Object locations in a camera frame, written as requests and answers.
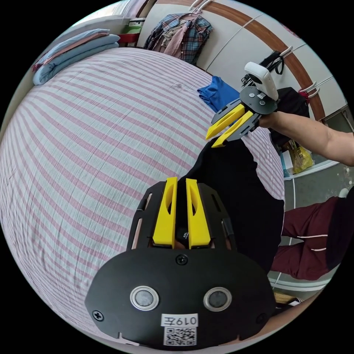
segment bed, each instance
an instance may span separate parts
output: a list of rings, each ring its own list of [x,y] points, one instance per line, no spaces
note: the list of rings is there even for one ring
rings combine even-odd
[[[75,63],[17,108],[0,145],[0,222],[41,299],[101,338],[84,298],[97,270],[123,252],[144,191],[185,175],[205,145],[206,72],[173,57],[114,48]],[[284,199],[267,129],[243,138],[266,190]]]

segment wooden trim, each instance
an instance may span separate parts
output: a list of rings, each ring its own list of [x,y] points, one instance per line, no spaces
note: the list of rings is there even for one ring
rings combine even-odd
[[[156,3],[191,6],[193,0],[157,0]],[[251,17],[244,13],[216,2],[210,2],[206,7],[204,7],[203,10],[227,18],[228,20],[233,21],[242,27],[245,26],[247,22],[252,20]],[[244,28],[253,33],[255,36],[257,36],[273,51],[283,52],[288,48],[288,46],[280,38],[278,38],[267,27],[265,27],[256,20],[253,20]],[[294,53],[287,55],[284,61],[286,66],[289,68],[289,70],[294,75],[295,79],[303,89],[313,84],[306,69],[303,67],[303,65]],[[325,110],[323,109],[323,105],[318,94],[310,99],[310,106],[312,108],[316,120],[321,120],[325,117]]]
[[[144,3],[141,5],[140,9],[137,11],[136,13],[136,17],[140,17],[140,14],[142,13],[142,11],[145,9],[146,5],[148,4],[150,0],[145,0]]]

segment hanging clothes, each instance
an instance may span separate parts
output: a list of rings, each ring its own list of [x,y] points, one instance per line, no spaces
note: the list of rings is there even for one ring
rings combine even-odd
[[[212,25],[199,14],[200,11],[167,15],[153,29],[143,48],[195,65],[213,31]]]
[[[303,93],[296,92],[292,87],[285,87],[279,89],[278,94],[278,111],[310,118],[308,97],[306,98]],[[290,141],[288,136],[280,134],[273,129],[269,130],[274,144],[282,146]]]

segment hook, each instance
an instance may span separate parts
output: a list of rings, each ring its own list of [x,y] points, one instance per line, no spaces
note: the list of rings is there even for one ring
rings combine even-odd
[[[212,0],[203,0],[198,6],[195,7],[195,10],[202,10],[205,6],[207,6]],[[194,3],[192,3],[191,7],[188,9],[188,11],[192,11],[193,7],[199,2],[199,0],[195,0]]]
[[[305,88],[303,90],[300,90],[299,92],[308,92],[308,91],[312,91],[316,86],[316,81],[311,85],[309,86],[308,88]]]
[[[284,52],[282,52],[279,56],[285,56],[285,55],[287,55],[287,54],[289,54],[291,51],[292,51],[292,45],[288,48],[288,49],[286,49]]]
[[[202,10],[204,7],[206,7],[209,3],[211,3],[213,0],[206,0],[203,1],[199,6],[198,6],[198,10]]]
[[[318,91],[319,91],[319,90],[320,90],[320,88],[318,88],[315,93],[312,93],[312,94],[309,95],[308,97],[309,97],[309,98],[312,98],[313,96],[316,96],[316,95],[318,94]]]
[[[199,0],[195,0],[194,3],[192,3],[191,7],[188,9],[188,11],[192,11],[193,7],[199,2]]]

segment hand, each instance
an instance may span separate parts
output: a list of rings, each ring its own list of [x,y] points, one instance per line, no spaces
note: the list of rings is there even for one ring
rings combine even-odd
[[[262,128],[272,128],[277,118],[278,112],[273,112],[271,114],[264,115],[259,120],[259,126]]]
[[[177,240],[174,240],[174,249],[175,250],[185,250],[185,247]]]

